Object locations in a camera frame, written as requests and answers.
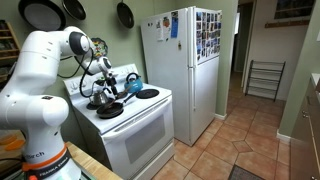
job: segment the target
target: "floor mat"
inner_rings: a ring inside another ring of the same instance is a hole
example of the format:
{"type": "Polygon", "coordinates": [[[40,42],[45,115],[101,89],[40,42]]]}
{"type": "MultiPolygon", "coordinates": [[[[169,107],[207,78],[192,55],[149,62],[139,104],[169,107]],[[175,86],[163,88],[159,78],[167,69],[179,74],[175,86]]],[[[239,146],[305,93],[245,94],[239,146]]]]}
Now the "floor mat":
{"type": "Polygon", "coordinates": [[[263,178],[234,165],[229,175],[229,180],[263,180],[263,178]]]}

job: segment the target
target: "refrigerator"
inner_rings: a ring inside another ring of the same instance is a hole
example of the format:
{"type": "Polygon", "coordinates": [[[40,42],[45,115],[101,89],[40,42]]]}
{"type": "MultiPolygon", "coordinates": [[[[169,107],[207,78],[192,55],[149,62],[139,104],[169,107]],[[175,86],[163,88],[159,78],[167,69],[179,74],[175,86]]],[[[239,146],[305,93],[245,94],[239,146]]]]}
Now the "refrigerator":
{"type": "Polygon", "coordinates": [[[215,117],[221,20],[188,7],[141,22],[148,83],[172,90],[174,136],[189,146],[215,117]]]}

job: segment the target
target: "stove control panel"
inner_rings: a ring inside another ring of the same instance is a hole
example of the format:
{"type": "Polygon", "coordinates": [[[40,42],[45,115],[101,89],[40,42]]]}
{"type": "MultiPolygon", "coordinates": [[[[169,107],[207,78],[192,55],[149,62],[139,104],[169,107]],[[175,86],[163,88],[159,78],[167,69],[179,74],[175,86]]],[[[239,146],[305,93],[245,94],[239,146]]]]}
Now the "stove control panel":
{"type": "MultiPolygon", "coordinates": [[[[126,81],[127,75],[132,72],[135,72],[138,74],[138,70],[135,64],[128,64],[128,65],[113,67],[110,71],[110,73],[112,73],[112,75],[115,77],[117,84],[121,84],[121,85],[126,81]]],[[[94,88],[94,82],[100,79],[101,77],[103,77],[102,73],[98,73],[93,76],[86,75],[82,82],[82,88],[81,88],[82,92],[90,93],[92,91],[92,88],[94,88]]],[[[79,86],[80,86],[81,78],[82,78],[82,75],[63,80],[69,96],[80,94],[79,86]]]]}

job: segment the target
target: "white stove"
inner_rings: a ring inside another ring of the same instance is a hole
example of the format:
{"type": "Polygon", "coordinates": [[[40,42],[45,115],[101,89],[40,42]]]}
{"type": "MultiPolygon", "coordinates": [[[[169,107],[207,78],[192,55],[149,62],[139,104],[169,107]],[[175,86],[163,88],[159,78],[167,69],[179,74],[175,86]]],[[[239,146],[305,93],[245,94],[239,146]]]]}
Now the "white stove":
{"type": "MultiPolygon", "coordinates": [[[[134,64],[112,69],[118,92],[124,91],[126,77],[132,72],[138,74],[134,64]]],[[[92,88],[96,88],[94,82],[102,76],[102,73],[86,75],[83,93],[89,95],[92,88]]],[[[101,119],[96,110],[87,108],[90,99],[81,96],[80,80],[81,76],[64,80],[64,83],[88,153],[123,179],[152,178],[174,154],[171,90],[144,83],[142,90],[155,89],[159,94],[148,99],[134,96],[123,104],[120,115],[101,119]]],[[[126,97],[116,102],[122,103],[126,97]]]]}

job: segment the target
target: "frying pan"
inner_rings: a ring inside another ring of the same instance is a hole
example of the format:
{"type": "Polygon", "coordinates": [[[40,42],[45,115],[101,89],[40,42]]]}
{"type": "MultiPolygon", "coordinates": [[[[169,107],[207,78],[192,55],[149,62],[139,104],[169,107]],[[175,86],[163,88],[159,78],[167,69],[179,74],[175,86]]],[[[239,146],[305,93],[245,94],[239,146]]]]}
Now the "frying pan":
{"type": "Polygon", "coordinates": [[[62,0],[64,10],[76,20],[86,19],[86,11],[78,0],[62,0]]]}
{"type": "Polygon", "coordinates": [[[123,0],[117,5],[117,12],[121,23],[127,28],[132,28],[134,25],[133,14],[130,8],[123,3],[123,0]]]}
{"type": "Polygon", "coordinates": [[[123,112],[123,104],[126,103],[136,94],[137,92],[132,93],[129,97],[123,100],[122,103],[112,101],[111,103],[107,103],[105,105],[100,106],[97,109],[97,114],[101,119],[110,119],[118,116],[123,112]]]}
{"type": "Polygon", "coordinates": [[[18,8],[22,18],[36,29],[56,31],[66,25],[62,10],[50,0],[20,0],[18,8]]]}

